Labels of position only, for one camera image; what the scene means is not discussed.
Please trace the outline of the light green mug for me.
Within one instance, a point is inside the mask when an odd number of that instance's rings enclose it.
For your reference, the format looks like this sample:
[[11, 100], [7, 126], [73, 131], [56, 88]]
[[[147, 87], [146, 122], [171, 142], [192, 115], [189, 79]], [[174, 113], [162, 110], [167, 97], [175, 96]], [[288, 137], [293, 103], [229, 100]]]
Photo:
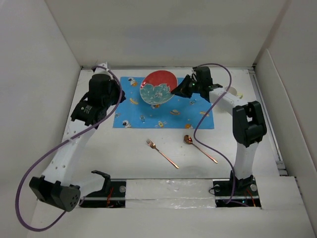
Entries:
[[242, 93], [239, 93], [239, 92], [237, 91], [237, 89], [234, 88], [234, 87], [230, 87], [230, 88], [226, 87], [226, 90], [227, 90], [228, 93], [230, 93], [230, 94], [232, 94], [232, 95], [238, 97], [239, 99], [242, 99], [242, 98], [243, 98], [243, 94], [242, 94]]

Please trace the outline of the blue space print cloth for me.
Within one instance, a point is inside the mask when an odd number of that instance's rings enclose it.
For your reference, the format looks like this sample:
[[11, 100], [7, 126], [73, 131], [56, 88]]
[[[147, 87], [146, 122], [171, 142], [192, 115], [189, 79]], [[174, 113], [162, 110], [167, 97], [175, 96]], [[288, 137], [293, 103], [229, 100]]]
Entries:
[[114, 113], [114, 128], [194, 129], [201, 118], [201, 129], [214, 129], [212, 112], [206, 113], [211, 104], [194, 94], [192, 98], [172, 97], [161, 105], [149, 105], [140, 96], [143, 77], [120, 78], [126, 100]]

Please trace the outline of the red teal floral plate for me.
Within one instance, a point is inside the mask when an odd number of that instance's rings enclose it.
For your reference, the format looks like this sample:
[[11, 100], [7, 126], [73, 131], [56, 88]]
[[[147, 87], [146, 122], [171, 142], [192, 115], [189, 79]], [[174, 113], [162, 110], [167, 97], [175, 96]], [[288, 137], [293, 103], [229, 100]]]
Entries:
[[157, 70], [147, 75], [140, 85], [140, 96], [149, 105], [161, 105], [174, 95], [171, 93], [178, 86], [177, 77], [167, 70]]

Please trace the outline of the rose gold fork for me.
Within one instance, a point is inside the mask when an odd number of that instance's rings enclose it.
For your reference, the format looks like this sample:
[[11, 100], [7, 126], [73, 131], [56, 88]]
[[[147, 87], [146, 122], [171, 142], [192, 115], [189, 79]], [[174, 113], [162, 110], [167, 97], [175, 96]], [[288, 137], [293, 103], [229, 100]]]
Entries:
[[170, 158], [168, 158], [163, 152], [161, 152], [157, 147], [156, 145], [150, 140], [150, 139], [147, 139], [146, 140], [146, 143], [152, 148], [152, 149], [155, 149], [156, 151], [158, 151], [165, 159], [167, 159], [176, 169], [179, 169], [179, 166], [174, 163]]

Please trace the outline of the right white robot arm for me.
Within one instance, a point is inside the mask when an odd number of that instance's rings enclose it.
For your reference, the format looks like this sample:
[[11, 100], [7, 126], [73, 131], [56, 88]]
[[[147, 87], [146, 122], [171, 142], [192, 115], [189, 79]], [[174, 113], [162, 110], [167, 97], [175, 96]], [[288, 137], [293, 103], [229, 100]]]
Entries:
[[253, 163], [259, 143], [267, 133], [262, 106], [258, 101], [247, 102], [229, 92], [232, 76], [228, 86], [214, 83], [210, 63], [196, 66], [192, 74], [171, 91], [175, 96], [191, 98], [199, 94], [210, 103], [208, 112], [219, 106], [232, 117], [232, 134], [237, 143], [235, 162], [230, 163], [231, 172], [229, 189], [234, 195], [241, 195], [253, 180]]

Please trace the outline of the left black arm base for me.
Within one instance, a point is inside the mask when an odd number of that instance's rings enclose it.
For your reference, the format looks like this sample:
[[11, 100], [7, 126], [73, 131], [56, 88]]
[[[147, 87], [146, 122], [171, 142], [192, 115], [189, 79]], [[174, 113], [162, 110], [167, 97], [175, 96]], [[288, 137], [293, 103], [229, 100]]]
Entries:
[[111, 180], [99, 191], [95, 191], [81, 199], [82, 208], [125, 208], [126, 181]]

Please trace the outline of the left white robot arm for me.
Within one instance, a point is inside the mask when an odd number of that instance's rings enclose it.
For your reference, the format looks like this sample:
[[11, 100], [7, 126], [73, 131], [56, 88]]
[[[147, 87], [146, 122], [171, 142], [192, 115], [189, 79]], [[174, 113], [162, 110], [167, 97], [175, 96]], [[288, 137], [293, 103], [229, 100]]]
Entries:
[[70, 116], [65, 143], [57, 149], [41, 176], [32, 177], [29, 183], [41, 202], [65, 212], [72, 211], [80, 200], [93, 192], [101, 197], [110, 192], [110, 175], [98, 170], [93, 170], [82, 182], [72, 180], [87, 142], [99, 125], [113, 114], [109, 108], [115, 110], [125, 100], [119, 80], [107, 63], [96, 65], [93, 70], [88, 92]]

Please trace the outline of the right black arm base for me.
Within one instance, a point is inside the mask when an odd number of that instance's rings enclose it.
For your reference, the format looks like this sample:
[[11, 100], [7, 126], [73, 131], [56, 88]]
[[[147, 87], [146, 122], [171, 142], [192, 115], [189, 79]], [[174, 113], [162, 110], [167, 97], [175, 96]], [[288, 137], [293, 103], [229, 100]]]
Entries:
[[209, 193], [215, 196], [220, 207], [261, 207], [256, 179], [253, 175], [237, 179], [230, 173], [229, 179], [214, 179]]

